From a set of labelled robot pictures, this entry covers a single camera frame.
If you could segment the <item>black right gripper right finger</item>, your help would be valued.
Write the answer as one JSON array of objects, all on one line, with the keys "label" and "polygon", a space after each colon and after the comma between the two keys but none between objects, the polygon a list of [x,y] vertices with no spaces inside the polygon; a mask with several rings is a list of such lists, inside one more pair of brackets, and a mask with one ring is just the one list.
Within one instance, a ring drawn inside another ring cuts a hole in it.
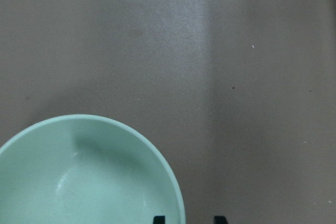
[{"label": "black right gripper right finger", "polygon": [[225,216],[214,216],[214,224],[227,224]]}]

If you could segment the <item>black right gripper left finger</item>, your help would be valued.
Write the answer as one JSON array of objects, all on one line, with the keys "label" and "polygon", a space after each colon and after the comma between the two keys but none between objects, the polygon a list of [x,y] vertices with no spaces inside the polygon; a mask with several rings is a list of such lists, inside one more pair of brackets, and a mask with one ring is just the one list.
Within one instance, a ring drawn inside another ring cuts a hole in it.
[{"label": "black right gripper left finger", "polygon": [[165,224],[165,216],[154,216],[153,224]]}]

